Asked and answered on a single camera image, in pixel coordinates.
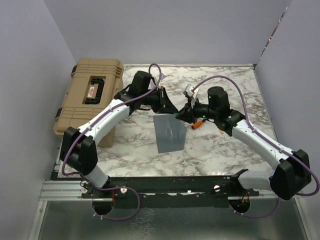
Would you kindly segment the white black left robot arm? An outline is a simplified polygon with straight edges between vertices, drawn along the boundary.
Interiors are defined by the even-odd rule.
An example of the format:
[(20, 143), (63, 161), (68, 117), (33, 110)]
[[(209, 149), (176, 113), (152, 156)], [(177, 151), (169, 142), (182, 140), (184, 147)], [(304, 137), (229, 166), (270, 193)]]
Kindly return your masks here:
[(84, 125), (68, 127), (62, 138), (59, 159), (93, 184), (97, 196), (106, 197), (111, 190), (109, 176), (98, 166), (97, 145), (119, 122), (141, 106), (150, 106), (156, 114), (176, 114), (178, 109), (170, 101), (166, 89), (158, 85), (149, 89), (154, 77), (137, 71), (131, 84), (118, 92), (110, 104)]

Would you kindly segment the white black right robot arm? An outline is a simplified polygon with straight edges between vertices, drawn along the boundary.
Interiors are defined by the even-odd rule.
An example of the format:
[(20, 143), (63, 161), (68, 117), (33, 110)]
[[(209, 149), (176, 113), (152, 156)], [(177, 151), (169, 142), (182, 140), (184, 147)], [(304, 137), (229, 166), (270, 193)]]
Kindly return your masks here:
[(198, 119), (212, 121), (219, 130), (250, 147), (272, 168), (272, 173), (248, 169), (236, 173), (229, 184), (234, 195), (257, 189), (272, 191), (281, 199), (290, 200), (311, 182), (308, 154), (283, 146), (253, 126), (241, 112), (231, 109), (228, 94), (222, 87), (208, 89), (207, 104), (199, 102), (198, 89), (190, 84), (183, 94), (187, 102), (176, 119), (189, 124), (195, 124)]

